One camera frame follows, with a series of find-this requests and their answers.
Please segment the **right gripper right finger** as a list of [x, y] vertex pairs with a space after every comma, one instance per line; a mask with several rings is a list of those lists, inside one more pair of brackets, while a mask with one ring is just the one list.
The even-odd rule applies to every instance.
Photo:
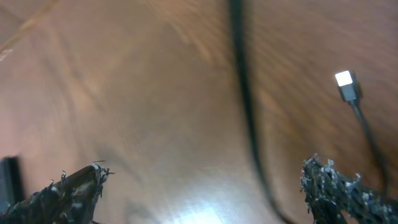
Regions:
[[305, 192], [307, 212], [314, 223], [346, 223], [346, 212], [358, 223], [397, 224], [397, 200], [361, 184], [361, 175], [349, 178], [323, 165], [314, 154], [303, 161], [300, 182]]

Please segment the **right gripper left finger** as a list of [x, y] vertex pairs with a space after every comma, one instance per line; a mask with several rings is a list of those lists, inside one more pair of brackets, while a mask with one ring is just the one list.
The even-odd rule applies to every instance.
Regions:
[[1, 224], [95, 223], [94, 211], [103, 184], [113, 173], [97, 163], [51, 182], [28, 199], [1, 212]]

